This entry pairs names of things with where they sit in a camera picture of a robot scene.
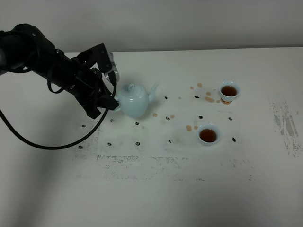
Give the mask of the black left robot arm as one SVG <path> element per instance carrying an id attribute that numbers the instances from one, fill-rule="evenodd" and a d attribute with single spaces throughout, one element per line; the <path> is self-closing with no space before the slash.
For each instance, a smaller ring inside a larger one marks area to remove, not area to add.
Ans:
<path id="1" fill-rule="evenodd" d="M 0 72 L 27 73 L 33 71 L 59 87 L 56 93 L 72 94 L 88 117 L 96 119 L 100 108 L 115 110 L 118 102 L 102 80 L 106 77 L 115 87 L 119 74 L 104 43 L 68 58 L 39 29 L 18 24 L 11 31 L 0 33 Z"/>

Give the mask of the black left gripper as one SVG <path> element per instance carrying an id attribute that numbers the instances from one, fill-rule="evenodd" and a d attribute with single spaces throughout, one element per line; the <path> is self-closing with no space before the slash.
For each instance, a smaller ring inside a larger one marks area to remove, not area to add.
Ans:
<path id="1" fill-rule="evenodd" d="M 87 116 L 96 119 L 101 114 L 98 108 L 108 110 L 118 108 L 119 103 L 114 99 L 114 93 L 104 84 L 102 79 L 104 74 L 98 70 L 98 65 L 84 69 L 76 57 L 71 60 L 76 67 L 75 81 L 67 91 L 74 95 Z"/>

